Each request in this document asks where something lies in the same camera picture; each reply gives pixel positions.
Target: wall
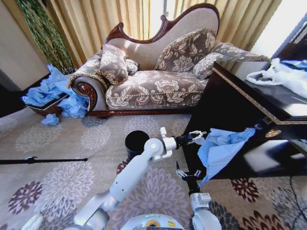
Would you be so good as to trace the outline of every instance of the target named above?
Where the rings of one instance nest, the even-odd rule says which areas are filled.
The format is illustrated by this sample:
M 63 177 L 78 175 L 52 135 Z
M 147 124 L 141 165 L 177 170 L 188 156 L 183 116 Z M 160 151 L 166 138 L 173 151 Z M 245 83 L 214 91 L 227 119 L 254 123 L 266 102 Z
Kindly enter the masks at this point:
M 24 90 L 49 71 L 0 0 L 0 69 Z
M 306 12 L 306 0 L 282 0 L 251 52 L 273 57 Z

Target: sofa cushion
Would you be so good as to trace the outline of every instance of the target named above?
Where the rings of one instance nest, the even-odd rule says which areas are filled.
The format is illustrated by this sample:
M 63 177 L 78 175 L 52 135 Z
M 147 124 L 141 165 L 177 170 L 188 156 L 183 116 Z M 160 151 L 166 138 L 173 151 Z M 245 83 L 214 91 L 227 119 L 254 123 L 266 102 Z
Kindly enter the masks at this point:
M 99 51 L 90 59 L 88 59 L 83 66 L 81 66 L 76 72 L 71 75 L 71 77 L 67 81 L 66 87 L 69 89 L 72 86 L 73 82 L 79 77 L 89 77 L 98 80 L 107 90 L 110 82 L 96 74 L 100 65 L 101 55 L 102 51 Z
M 215 34 L 207 28 L 183 35 L 164 49 L 154 69 L 190 71 L 199 60 L 210 53 L 214 42 Z
M 103 44 L 97 75 L 108 79 L 111 84 L 124 83 L 128 79 L 125 58 L 125 52 L 119 48 L 110 44 Z
M 212 52 L 226 55 L 230 61 L 270 61 L 267 56 L 250 53 L 231 43 L 220 42 L 212 49 Z
M 227 61 L 228 56 L 219 53 L 209 53 L 200 60 L 193 68 L 193 73 L 199 80 L 204 80 L 212 74 L 212 67 L 215 61 Z
M 126 63 L 126 67 L 127 67 L 129 76 L 134 75 L 138 71 L 139 64 L 136 61 L 131 60 L 131 59 L 126 59 L 125 63 Z
M 194 106 L 207 80 L 192 72 L 138 71 L 121 85 L 111 85 L 106 102 L 111 109 Z

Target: gold trim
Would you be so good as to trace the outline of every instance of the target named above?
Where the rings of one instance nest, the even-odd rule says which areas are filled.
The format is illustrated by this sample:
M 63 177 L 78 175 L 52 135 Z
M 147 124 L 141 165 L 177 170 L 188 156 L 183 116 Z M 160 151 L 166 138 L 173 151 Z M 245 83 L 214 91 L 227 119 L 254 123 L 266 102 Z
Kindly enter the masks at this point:
M 213 67 L 213 71 L 216 72 L 221 78 L 223 78 L 226 82 L 228 82 L 234 89 L 236 89 L 240 94 L 242 94 L 246 99 L 248 99 L 254 106 L 260 109 L 267 117 L 269 117 L 273 122 L 278 125 L 306 125 L 307 121 L 281 121 L 273 114 L 271 114 L 266 108 L 264 108 L 261 104 L 255 101 L 251 96 L 241 90 L 238 86 L 236 86 L 232 81 L 230 81 L 225 75 L 223 75 L 220 71 L 218 71 L 215 67 Z
M 272 138 L 272 137 L 275 137 L 275 136 L 277 136 L 277 135 L 279 135 L 281 133 L 282 133 L 282 131 L 279 130 L 279 129 L 271 129 L 269 132 L 267 132 L 265 134 L 265 137 L 266 138 Z

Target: white plastic bag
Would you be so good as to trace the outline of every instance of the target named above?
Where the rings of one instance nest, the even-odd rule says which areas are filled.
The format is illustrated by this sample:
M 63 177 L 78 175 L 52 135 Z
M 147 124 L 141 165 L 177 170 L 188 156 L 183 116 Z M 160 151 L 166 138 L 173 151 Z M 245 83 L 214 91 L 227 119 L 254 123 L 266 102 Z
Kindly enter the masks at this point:
M 259 74 L 262 74 L 264 79 L 271 80 L 253 78 L 253 76 Z M 281 64 L 279 58 L 271 61 L 271 66 L 268 70 L 248 74 L 246 80 L 256 85 L 283 85 L 294 93 L 307 98 L 307 72 L 289 68 Z

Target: black cable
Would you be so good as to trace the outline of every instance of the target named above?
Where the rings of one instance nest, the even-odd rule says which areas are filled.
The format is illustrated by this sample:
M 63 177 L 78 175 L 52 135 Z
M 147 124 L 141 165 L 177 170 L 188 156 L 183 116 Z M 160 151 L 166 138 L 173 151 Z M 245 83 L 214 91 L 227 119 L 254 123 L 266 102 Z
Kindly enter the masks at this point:
M 36 160 L 37 157 L 28 157 L 23 160 L 0 160 L 1 164 L 35 164 L 35 163 L 49 163 L 49 162 L 68 162 L 68 161 L 87 161 L 84 159 L 50 159 L 50 160 Z
M 290 187 L 292 189 L 292 192 L 293 192 L 293 195 L 294 195 L 294 199 L 295 199 L 295 203 L 296 203 L 296 206 L 298 207 L 299 211 L 301 212 L 301 215 L 304 217 L 305 221 L 307 222 L 307 217 L 306 215 L 304 214 L 303 210 L 301 209 L 300 205 L 298 204 L 298 200 L 297 200 L 297 194 L 295 193 L 294 191 L 294 188 L 293 188 L 293 185 L 292 185 L 292 176 L 290 176 Z

